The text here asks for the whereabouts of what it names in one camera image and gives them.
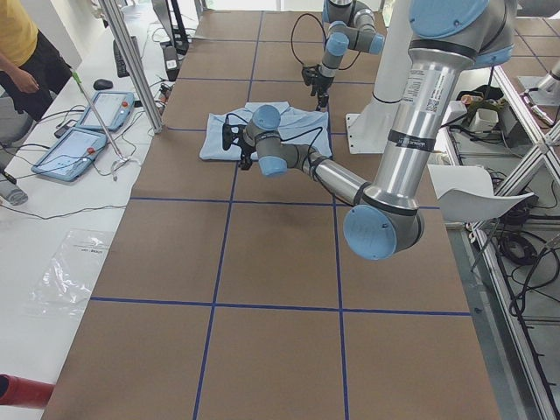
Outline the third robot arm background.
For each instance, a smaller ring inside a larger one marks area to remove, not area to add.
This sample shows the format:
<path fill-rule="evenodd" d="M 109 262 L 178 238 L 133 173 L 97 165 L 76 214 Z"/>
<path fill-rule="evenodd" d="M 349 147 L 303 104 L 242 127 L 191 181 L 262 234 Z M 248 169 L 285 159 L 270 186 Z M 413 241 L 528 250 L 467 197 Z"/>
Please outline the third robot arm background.
<path fill-rule="evenodd" d="M 530 107 L 559 105 L 559 61 L 543 77 L 519 76 L 521 98 Z"/>

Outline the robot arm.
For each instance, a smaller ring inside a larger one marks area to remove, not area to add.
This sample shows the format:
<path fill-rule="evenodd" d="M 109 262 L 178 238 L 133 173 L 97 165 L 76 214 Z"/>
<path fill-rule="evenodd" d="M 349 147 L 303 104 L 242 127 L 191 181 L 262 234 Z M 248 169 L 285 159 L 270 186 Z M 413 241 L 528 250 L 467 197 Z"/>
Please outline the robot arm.
<path fill-rule="evenodd" d="M 382 260 L 415 245 L 424 231 L 416 192 L 433 152 L 459 75 L 508 61 L 513 50 L 514 1 L 415 1 L 409 7 L 411 67 L 380 167 L 373 182 L 282 138 L 279 112 L 259 107 L 250 120 L 222 127 L 222 145 L 239 146 L 241 168 L 262 175 L 299 169 L 351 204 L 343 232 L 352 251 Z"/>
<path fill-rule="evenodd" d="M 323 58 L 302 68 L 305 85 L 317 97 L 317 110 L 327 106 L 328 89 L 348 50 L 379 54 L 384 45 L 384 36 L 375 29 L 374 12 L 361 1 L 324 1 L 322 18 L 329 24 Z"/>

